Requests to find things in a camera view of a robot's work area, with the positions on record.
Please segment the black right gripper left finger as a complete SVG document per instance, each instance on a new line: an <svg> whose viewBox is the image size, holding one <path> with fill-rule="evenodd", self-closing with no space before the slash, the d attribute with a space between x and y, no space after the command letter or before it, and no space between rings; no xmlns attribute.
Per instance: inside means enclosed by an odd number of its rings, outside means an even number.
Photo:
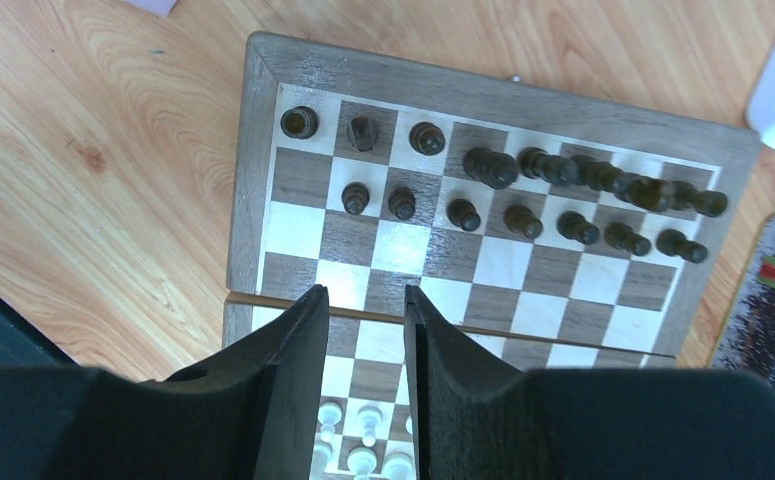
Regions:
<svg viewBox="0 0 775 480"><path fill-rule="evenodd" d="M328 293L163 381L0 367L0 479L305 479Z"/></svg>

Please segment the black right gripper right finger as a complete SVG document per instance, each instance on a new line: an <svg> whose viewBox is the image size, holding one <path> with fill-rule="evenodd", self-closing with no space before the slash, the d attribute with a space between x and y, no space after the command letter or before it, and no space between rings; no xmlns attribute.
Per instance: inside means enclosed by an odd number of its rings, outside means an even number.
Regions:
<svg viewBox="0 0 775 480"><path fill-rule="evenodd" d="M422 479L775 479L775 391L733 370L519 370L405 291Z"/></svg>

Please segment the dark chess piece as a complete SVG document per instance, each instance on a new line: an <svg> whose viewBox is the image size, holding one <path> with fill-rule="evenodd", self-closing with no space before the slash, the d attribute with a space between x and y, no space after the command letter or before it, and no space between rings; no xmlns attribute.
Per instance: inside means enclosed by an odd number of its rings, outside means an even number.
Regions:
<svg viewBox="0 0 775 480"><path fill-rule="evenodd" d="M700 264L709 254L708 248L676 229L665 229L656 239L658 251L669 257L680 257L686 262Z"/></svg>
<svg viewBox="0 0 775 480"><path fill-rule="evenodd" d="M525 205L510 205L504 213L504 222L508 230L529 240L543 233L543 223L534 212Z"/></svg>
<svg viewBox="0 0 775 480"><path fill-rule="evenodd" d="M520 174L519 166L511 155L487 147L470 149L462 165L469 177L495 190L508 188Z"/></svg>
<svg viewBox="0 0 775 480"><path fill-rule="evenodd" d="M719 191L697 190L689 182L672 181L675 192L671 208L677 211L695 210L709 218L723 215L729 206L728 197Z"/></svg>
<svg viewBox="0 0 775 480"><path fill-rule="evenodd" d="M576 211L565 211L556 223L560 235L583 245L593 245L600 239L599 228Z"/></svg>
<svg viewBox="0 0 775 480"><path fill-rule="evenodd" d="M604 231L605 242L612 248L628 252L634 256L645 256L651 248L651 241L636 233L628 224L610 223Z"/></svg>
<svg viewBox="0 0 775 480"><path fill-rule="evenodd" d="M351 215L360 215L368 206L369 201L369 189L360 182L347 184L341 193L343 208Z"/></svg>
<svg viewBox="0 0 775 480"><path fill-rule="evenodd" d="M523 149L518 157L522 174L530 179L541 179L553 186L569 186L578 177L578 166L567 157L549 154L539 147Z"/></svg>
<svg viewBox="0 0 775 480"><path fill-rule="evenodd" d="M388 210L400 221L411 219L416 212L416 199L408 187L394 189L388 198Z"/></svg>
<svg viewBox="0 0 775 480"><path fill-rule="evenodd" d="M673 206L675 196L676 185L673 181L639 174L628 175L617 194L617 197L626 203L656 213L669 210Z"/></svg>
<svg viewBox="0 0 775 480"><path fill-rule="evenodd" d="M420 122L409 133L409 144L417 153L425 156L438 155L446 145L443 131L433 123Z"/></svg>
<svg viewBox="0 0 775 480"><path fill-rule="evenodd" d="M354 117L347 125L346 135L355 151L371 151L379 138L377 122L372 117L366 115Z"/></svg>
<svg viewBox="0 0 775 480"><path fill-rule="evenodd" d="M465 232L474 232L481 224L475 206L467 199L457 198L451 201L447 205L446 214L452 225Z"/></svg>
<svg viewBox="0 0 775 480"><path fill-rule="evenodd" d="M628 173L610 162L582 154L573 155L571 160L577 167L576 185L586 186L594 191L620 194L630 184Z"/></svg>

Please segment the wooden chess board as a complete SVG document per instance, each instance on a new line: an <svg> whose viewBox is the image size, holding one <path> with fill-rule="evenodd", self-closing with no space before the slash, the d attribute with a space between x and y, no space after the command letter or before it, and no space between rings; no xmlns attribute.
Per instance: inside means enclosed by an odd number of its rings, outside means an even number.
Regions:
<svg viewBox="0 0 775 480"><path fill-rule="evenodd" d="M315 284L336 314L329 339L312 474L325 479L410 479L413 445L404 362L404 293L419 286L451 323L510 365L671 368L697 311L737 198L760 152L747 129L533 87L396 57L256 32L246 44L227 267L236 293L293 300ZM317 132L292 139L281 115L304 105ZM355 151L346 128L378 125L373 150ZM414 125L445 135L441 153L409 144ZM709 218L695 210L650 212L575 183L553 186L520 170L508 188L473 180L474 147L511 155L539 147L588 155L628 175L682 180L729 199ZM367 186L360 215L341 202ZM400 221L390 193L408 187L416 212ZM465 232L447 205L469 200L481 218ZM529 240L508 230L510 205L542 221ZM600 230L583 245L556 223L576 211ZM645 256L610 247L612 222L651 241ZM660 253L661 231L705 245L700 264Z"/></svg>

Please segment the dark chess rook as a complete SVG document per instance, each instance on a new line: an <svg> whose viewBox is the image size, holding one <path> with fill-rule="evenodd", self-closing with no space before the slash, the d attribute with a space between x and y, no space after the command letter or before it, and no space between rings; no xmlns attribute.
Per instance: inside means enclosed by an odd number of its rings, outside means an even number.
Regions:
<svg viewBox="0 0 775 480"><path fill-rule="evenodd" d="M319 128L319 117L315 110L299 105L286 110L280 118L282 133L292 139L308 139Z"/></svg>

